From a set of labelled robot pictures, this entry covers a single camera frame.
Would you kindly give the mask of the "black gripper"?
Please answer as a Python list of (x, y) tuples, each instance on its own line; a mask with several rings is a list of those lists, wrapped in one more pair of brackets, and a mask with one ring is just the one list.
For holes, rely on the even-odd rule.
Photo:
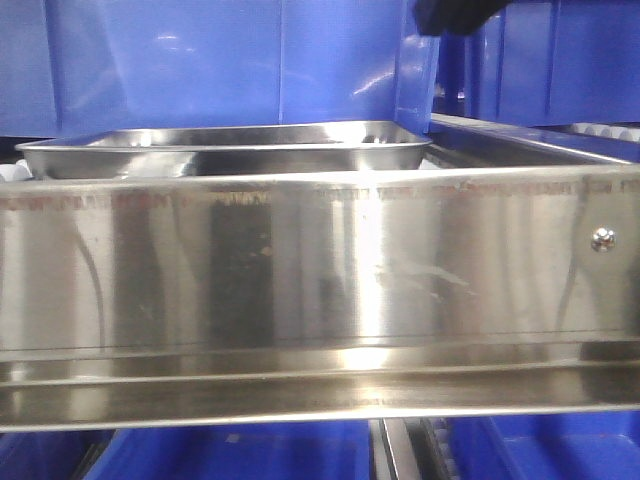
[(444, 33), (466, 36), (509, 4), (509, 0), (418, 0), (413, 15), (423, 36)]

